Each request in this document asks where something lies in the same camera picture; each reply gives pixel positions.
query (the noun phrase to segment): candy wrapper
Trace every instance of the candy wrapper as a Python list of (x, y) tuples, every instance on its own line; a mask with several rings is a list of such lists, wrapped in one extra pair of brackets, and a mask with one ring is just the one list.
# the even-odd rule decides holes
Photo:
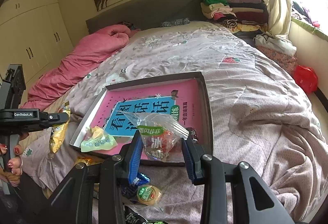
[(168, 224), (165, 221), (151, 221), (149, 222), (143, 216), (134, 212), (130, 207), (124, 206), (125, 222), (127, 224)]
[[(62, 107), (57, 110), (57, 113), (67, 113), (68, 116), (70, 117), (71, 115), (71, 110), (69, 108), (69, 102), (66, 101)], [(55, 124), (53, 125), (51, 129), (51, 134), (50, 134), (50, 152), (51, 153), (57, 153), (57, 151), (60, 149), (61, 145), (64, 142), (65, 139), (65, 133), (68, 127), (69, 119), (67, 122), (63, 124)]]
[(175, 145), (188, 138), (189, 132), (169, 114), (119, 112), (138, 128), (150, 160), (169, 162)]
[(127, 199), (137, 195), (138, 187), (144, 184), (150, 183), (150, 178), (142, 173), (137, 173), (137, 177), (130, 185), (121, 185), (121, 193)]
[(95, 150), (111, 150), (117, 146), (115, 138), (105, 132), (102, 128), (96, 126), (88, 129), (87, 135), (81, 143), (81, 152), (90, 152)]
[(74, 166), (77, 163), (81, 163), (81, 162), (86, 164), (87, 166), (92, 166), (92, 165), (96, 165), (96, 164), (100, 164), (100, 163), (104, 162), (104, 159), (102, 159), (100, 157), (93, 156), (93, 155), (87, 155), (87, 154), (84, 154), (84, 155), (86, 155), (86, 156), (78, 156), (77, 157), (77, 160), (75, 161)]
[[(150, 178), (142, 173), (137, 173), (137, 177), (130, 185), (121, 185), (121, 194), (127, 199), (131, 199), (137, 196), (138, 188), (142, 185), (148, 184)], [(99, 199), (99, 183), (95, 183), (93, 190), (93, 197)]]
[(140, 203), (154, 206), (162, 198), (162, 191), (153, 185), (146, 184), (138, 188), (137, 197)]

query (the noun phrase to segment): pink clothing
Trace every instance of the pink clothing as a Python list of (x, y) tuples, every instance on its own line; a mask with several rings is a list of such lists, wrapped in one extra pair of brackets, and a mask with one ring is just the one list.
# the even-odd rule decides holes
[(46, 109), (89, 72), (126, 46), (128, 35), (131, 36), (130, 29), (117, 24), (82, 38), (74, 50), (62, 59), (58, 68), (47, 72), (30, 88), (28, 101), (22, 108)]
[(214, 14), (213, 19), (215, 21), (217, 21), (217, 20), (219, 20), (222, 17), (225, 17), (225, 15), (223, 13), (217, 12), (217, 13)]

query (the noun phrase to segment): person's hand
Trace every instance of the person's hand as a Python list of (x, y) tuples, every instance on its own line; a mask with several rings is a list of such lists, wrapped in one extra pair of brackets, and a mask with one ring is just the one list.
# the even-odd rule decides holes
[[(21, 135), (20, 140), (25, 139), (28, 136), (28, 133), (24, 133)], [(0, 144), (0, 148), (2, 151), (2, 154), (5, 154), (7, 152), (8, 146)], [(14, 152), (16, 157), (12, 158), (8, 162), (8, 167), (11, 168), (11, 172), (5, 172), (0, 167), (0, 180), (3, 180), (4, 182), (8, 182), (7, 179), (10, 181), (12, 186), (17, 187), (19, 185), (19, 177), (22, 175), (22, 159), (19, 157), (23, 152), (23, 148), (20, 145), (16, 145), (14, 147)]]

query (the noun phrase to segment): metal screw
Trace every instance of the metal screw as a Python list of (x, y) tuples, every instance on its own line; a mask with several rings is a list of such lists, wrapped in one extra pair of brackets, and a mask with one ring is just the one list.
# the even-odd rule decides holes
[(112, 156), (112, 160), (114, 160), (114, 161), (119, 161), (119, 160), (121, 160), (121, 159), (122, 159), (122, 156), (119, 155), (119, 154), (117, 154), (117, 155), (113, 155), (113, 156)]
[(80, 169), (84, 168), (84, 166), (85, 166), (85, 163), (83, 163), (83, 162), (79, 162), (79, 163), (77, 163), (77, 164), (75, 165), (75, 168), (77, 168), (78, 170), (80, 170)]
[(213, 159), (213, 157), (211, 155), (209, 155), (209, 154), (203, 155), (202, 158), (203, 158), (203, 160), (207, 160), (207, 161), (210, 161), (210, 160)]
[(241, 162), (241, 163), (239, 164), (239, 166), (240, 166), (241, 168), (243, 168), (243, 169), (248, 169), (248, 168), (249, 168), (249, 164), (248, 164), (247, 162), (245, 162), (245, 161)]

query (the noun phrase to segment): white plastic bag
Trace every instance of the white plastic bag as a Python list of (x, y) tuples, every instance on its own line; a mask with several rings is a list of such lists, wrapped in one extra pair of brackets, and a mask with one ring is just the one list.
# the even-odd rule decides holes
[(263, 46), (281, 53), (284, 53), (288, 56), (294, 56), (297, 48), (293, 46), (292, 42), (287, 39), (276, 39), (271, 38), (268, 35), (257, 35), (255, 37), (255, 45)]

